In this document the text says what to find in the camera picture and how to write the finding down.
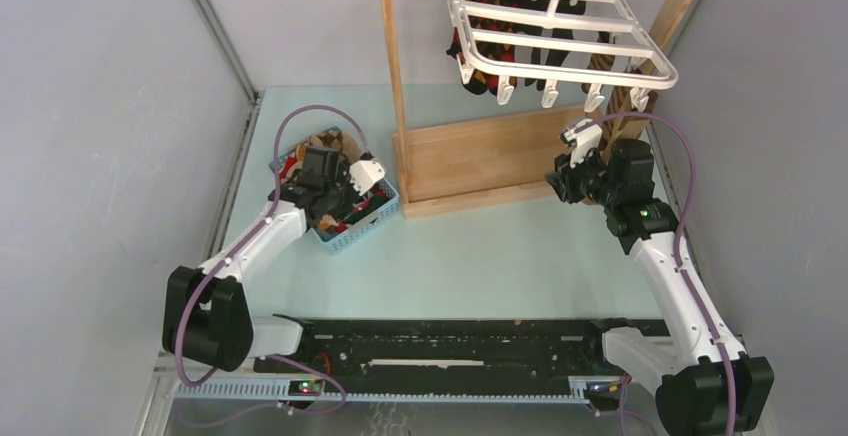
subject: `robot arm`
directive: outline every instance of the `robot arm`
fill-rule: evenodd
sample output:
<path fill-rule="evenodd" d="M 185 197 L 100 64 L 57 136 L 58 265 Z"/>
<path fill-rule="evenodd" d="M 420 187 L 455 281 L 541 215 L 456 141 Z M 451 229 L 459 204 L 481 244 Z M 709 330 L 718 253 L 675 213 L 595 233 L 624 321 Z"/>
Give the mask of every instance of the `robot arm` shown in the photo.
<path fill-rule="evenodd" d="M 191 294 L 220 266 L 191 310 L 185 357 L 233 371 L 248 357 L 294 353 L 301 325 L 282 317 L 251 318 L 245 293 L 288 245 L 317 226 L 324 215 L 336 220 L 350 215 L 384 175 L 383 166 L 369 155 L 348 165 L 338 150 L 308 148 L 303 167 L 280 184 L 279 201 L 274 202 L 272 193 L 257 219 L 233 243 L 197 268 L 180 266 L 168 278 L 165 350 L 175 351 L 177 327 Z"/>
<path fill-rule="evenodd" d="M 601 129 L 583 118 L 562 134 L 572 146 L 554 162 L 546 181 L 563 202 L 592 199 L 604 207 L 607 228 L 624 253 L 645 275 L 673 343 L 673 351 L 653 344 L 622 321 L 599 324 L 589 341 L 590 357 L 629 373 L 655 395 L 657 412 L 671 435 L 724 434 L 727 423 L 727 378 L 717 343 L 724 343 L 736 381 L 736 430 L 756 427 L 774 374 L 764 357 L 747 355 L 707 294 L 686 249 L 682 265 L 674 258 L 678 221 L 671 207 L 653 197 L 654 160 L 650 145 L 622 139 L 613 143 L 608 163 L 597 146 Z M 685 271 L 691 280 L 684 279 Z M 718 329 L 716 341 L 704 311 Z"/>

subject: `wooden frame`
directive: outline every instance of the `wooden frame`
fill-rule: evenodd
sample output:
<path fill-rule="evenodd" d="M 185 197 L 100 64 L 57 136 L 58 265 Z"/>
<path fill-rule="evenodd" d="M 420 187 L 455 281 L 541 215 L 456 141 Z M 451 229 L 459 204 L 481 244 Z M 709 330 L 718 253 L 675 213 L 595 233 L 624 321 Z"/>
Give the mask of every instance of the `wooden frame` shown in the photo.
<path fill-rule="evenodd" d="M 660 49 L 668 49 L 693 2 L 665 0 L 650 30 Z M 432 216 L 551 194 L 543 180 L 544 171 L 565 149 L 558 140 L 563 125 L 582 115 L 583 108 L 554 108 L 407 130 L 393 1 L 380 3 L 398 125 L 393 143 L 404 216 Z M 639 71 L 648 74 L 653 69 L 645 63 Z M 625 93 L 613 97 L 607 111 L 631 107 Z M 638 137 L 646 125 L 647 121 L 617 121 L 608 137 Z"/>

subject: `blue basket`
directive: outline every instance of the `blue basket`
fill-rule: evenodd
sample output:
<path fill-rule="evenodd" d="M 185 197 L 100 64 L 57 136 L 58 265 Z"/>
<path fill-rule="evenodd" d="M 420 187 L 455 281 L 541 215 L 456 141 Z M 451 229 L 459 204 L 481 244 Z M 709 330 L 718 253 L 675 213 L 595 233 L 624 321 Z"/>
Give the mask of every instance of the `blue basket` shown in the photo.
<path fill-rule="evenodd" d="M 326 131 L 334 129 L 338 130 L 339 128 L 333 126 L 331 128 L 328 128 Z M 279 157 L 278 164 L 280 164 L 280 167 L 283 166 L 286 159 L 294 152 L 294 148 L 292 148 L 291 151 L 286 153 L 284 156 Z M 273 162 L 268 163 L 268 167 L 271 168 L 271 171 L 273 171 Z M 381 180 L 379 183 L 377 183 L 377 185 L 380 186 L 380 189 L 382 189 L 386 193 L 386 196 L 389 197 L 389 200 L 383 203 L 383 205 L 379 208 L 375 209 L 371 214 L 365 216 L 361 220 L 357 221 L 355 224 L 348 226 L 347 230 L 345 230 L 343 233 L 330 234 L 326 231 L 320 231 L 315 228 L 310 231 L 315 236 L 315 239 L 317 239 L 322 246 L 327 248 L 327 251 L 329 251 L 330 254 L 336 254 L 344 248 L 350 246 L 354 241 L 376 228 L 379 224 L 388 219 L 391 215 L 397 213 L 399 199 L 398 192 L 395 187 L 392 186 L 391 183 L 389 183 L 385 179 Z"/>

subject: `purple cable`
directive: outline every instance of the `purple cable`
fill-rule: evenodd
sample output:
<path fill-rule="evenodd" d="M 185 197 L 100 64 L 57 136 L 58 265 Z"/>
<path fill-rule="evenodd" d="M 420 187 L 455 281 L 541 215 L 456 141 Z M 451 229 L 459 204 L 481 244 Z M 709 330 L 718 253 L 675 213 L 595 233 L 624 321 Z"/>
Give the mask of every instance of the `purple cable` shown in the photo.
<path fill-rule="evenodd" d="M 707 322 L 707 328 L 710 331 L 710 336 L 712 336 L 713 341 L 716 342 L 716 348 L 718 348 L 718 352 L 721 354 L 724 372 L 727 375 L 727 426 L 725 427 L 724 432 L 725 436 L 733 436 L 733 429 L 736 426 L 736 378 L 733 375 L 733 366 L 730 363 L 730 355 L 727 353 L 727 347 L 721 342 L 721 335 L 718 332 L 718 327 L 716 326 L 715 321 L 713 321 L 713 317 L 707 309 L 704 299 L 695 288 L 695 283 L 692 281 L 692 277 L 689 275 L 689 272 L 683 268 L 683 248 L 681 247 L 681 242 L 683 240 L 683 232 L 686 227 L 686 222 L 689 220 L 689 211 L 692 207 L 692 197 L 695 194 L 695 186 L 698 180 L 698 173 L 696 171 L 697 168 L 695 164 L 695 151 L 692 149 L 692 145 L 689 143 L 689 140 L 683 132 L 680 131 L 677 126 L 672 124 L 671 121 L 653 114 L 641 113 L 638 111 L 623 111 L 620 113 L 602 116 L 598 119 L 592 120 L 591 124 L 575 129 L 574 133 L 580 133 L 592 126 L 618 118 L 644 118 L 652 121 L 659 121 L 671 129 L 686 148 L 686 154 L 689 157 L 689 188 L 686 192 L 686 202 L 683 204 L 683 211 L 680 213 L 680 223 L 677 225 L 677 230 L 674 231 L 672 254 L 674 255 L 674 262 L 679 268 L 680 275 L 683 277 L 683 282 L 686 283 L 686 287 L 689 288 L 689 292 L 692 294 L 695 304 L 698 305 L 701 315 Z"/>
<path fill-rule="evenodd" d="M 339 394 L 341 394 L 341 396 L 342 396 L 341 401 L 339 401 L 338 404 L 336 404 L 335 406 L 333 406 L 331 408 L 316 409 L 316 410 L 295 408 L 293 406 L 288 406 L 288 405 L 285 405 L 285 404 L 282 404 L 282 403 L 262 403 L 262 404 L 257 404 L 255 406 L 251 406 L 249 408 L 243 409 L 243 410 L 241 410 L 241 411 L 239 411 L 235 414 L 231 414 L 231 415 L 227 416 L 226 418 L 219 419 L 218 421 L 212 421 L 212 422 L 209 422 L 209 423 L 194 423 L 194 422 L 191 422 L 191 421 L 186 421 L 183 413 L 180 412 L 177 415 L 177 419 L 179 420 L 179 422 L 181 424 L 185 425 L 185 426 L 190 427 L 190 428 L 209 429 L 209 428 L 217 428 L 218 426 L 223 426 L 223 425 L 229 423 L 230 421 L 232 421 L 234 419 L 238 419 L 238 418 L 240 418 L 240 417 L 242 417 L 246 414 L 250 414 L 254 411 L 259 411 L 261 409 L 270 409 L 270 408 L 282 409 L 282 408 L 286 408 L 289 411 L 292 411 L 292 412 L 295 412 L 295 413 L 300 413 L 300 414 L 328 414 L 328 413 L 332 413 L 333 411 L 336 411 L 337 409 L 344 406 L 345 403 L 347 403 L 347 391 L 345 391 L 345 389 L 341 385 L 341 383 L 336 381 L 334 378 L 331 378 L 329 375 L 324 374 L 320 371 L 316 371 L 316 370 L 310 368 L 309 366 L 306 366 L 304 364 L 300 364 L 297 361 L 291 360 L 291 359 L 289 359 L 285 356 L 280 356 L 278 354 L 271 354 L 268 357 L 271 358 L 271 359 L 276 359 L 277 361 L 283 362 L 285 364 L 288 364 L 289 366 L 291 366 L 295 369 L 299 369 L 299 370 L 301 370 L 305 373 L 309 373 L 313 376 L 319 377 L 319 378 L 323 379 L 324 381 L 332 384 L 339 391 Z"/>
<path fill-rule="evenodd" d="M 301 113 L 304 113 L 306 111 L 311 111 L 313 109 L 323 109 L 325 111 L 330 111 L 331 113 L 336 113 L 339 116 L 346 119 L 350 124 L 353 125 L 354 128 L 356 128 L 356 132 L 359 133 L 359 138 L 362 140 L 363 146 L 368 148 L 368 140 L 365 138 L 365 133 L 362 131 L 362 127 L 360 127 L 359 124 L 356 121 L 354 121 L 353 118 L 348 116 L 347 113 L 345 113 L 345 112 L 343 112 L 339 109 L 336 109 L 332 106 L 325 106 L 323 104 L 311 104 L 309 106 L 304 106 L 300 109 L 294 110 L 291 114 L 286 116 L 285 119 L 283 119 L 282 123 L 280 123 L 280 128 L 277 130 L 277 136 L 274 138 L 274 156 L 273 156 L 273 158 L 271 158 L 272 164 L 274 166 L 274 174 L 273 174 L 273 177 L 274 177 L 274 200 L 271 203 L 271 208 L 268 210 L 268 213 L 266 214 L 266 218 L 271 217 L 274 214 L 274 212 L 277 210 L 277 206 L 280 204 L 280 181 L 279 181 L 280 161 L 279 161 L 279 154 L 280 154 L 280 138 L 283 136 L 283 130 L 286 128 L 286 126 L 289 124 L 289 121 L 291 121 L 292 118 L 294 118 L 295 116 L 297 116 Z M 185 332 L 186 332 L 186 328 L 188 328 L 188 320 L 191 317 L 191 310 L 192 310 L 192 308 L 194 308 L 197 305 L 197 302 L 200 300 L 200 295 L 203 293 L 203 290 L 205 290 L 206 287 L 209 286 L 209 283 L 212 282 L 212 279 L 215 277 L 215 275 L 218 274 L 218 272 L 221 271 L 221 269 L 224 266 L 226 266 L 227 260 L 232 260 L 232 258 L 236 254 L 238 254 L 238 252 L 241 251 L 242 248 L 244 248 L 247 245 L 247 243 L 249 243 L 250 240 L 252 240 L 254 238 L 254 236 L 256 236 L 256 234 L 265 226 L 265 224 L 266 223 L 265 223 L 264 219 L 262 221 L 259 221 L 258 223 L 256 223 L 256 225 L 250 230 L 250 232 L 247 233 L 247 235 L 245 235 L 245 237 L 242 238 L 238 243 L 236 243 L 233 246 L 233 249 L 231 249 L 229 252 L 227 252 L 224 259 L 222 259 L 221 261 L 218 261 L 218 264 L 216 264 L 215 266 L 212 267 L 211 270 L 209 270 L 209 274 L 207 274 L 200 281 L 200 284 L 197 285 L 197 288 L 195 288 L 194 292 L 191 293 L 191 296 L 188 298 L 188 302 L 186 303 L 185 310 L 183 310 L 182 317 L 180 317 L 180 324 L 179 324 L 179 326 L 177 326 L 176 341 L 174 343 L 174 346 L 175 346 L 174 357 L 176 358 L 177 376 L 179 376 L 180 382 L 182 382 L 183 385 L 185 385 L 186 387 L 194 388 L 194 387 L 200 386 L 201 384 L 208 381 L 209 378 L 211 378 L 212 375 L 215 374 L 215 371 L 216 371 L 215 368 L 210 369 L 206 374 L 203 375 L 203 377 L 201 377 L 197 381 L 192 381 L 191 379 L 189 379 L 188 375 L 185 372 L 185 364 L 183 363 L 183 345 L 185 344 Z"/>
<path fill-rule="evenodd" d="M 627 429 L 624 425 L 624 416 L 630 416 L 638 419 L 642 422 L 648 429 L 651 431 L 653 436 L 659 436 L 659 432 L 657 431 L 657 427 L 654 426 L 654 423 L 651 422 L 650 419 L 645 417 L 643 414 L 638 413 L 636 411 L 631 411 L 628 409 L 624 409 L 625 401 L 627 400 L 627 385 L 630 384 L 632 378 L 629 374 L 625 374 L 621 377 L 621 393 L 618 396 L 618 409 L 614 411 L 598 411 L 594 404 L 589 403 L 588 409 L 595 413 L 596 416 L 618 416 L 618 422 L 621 426 L 621 434 L 622 436 L 627 436 Z"/>

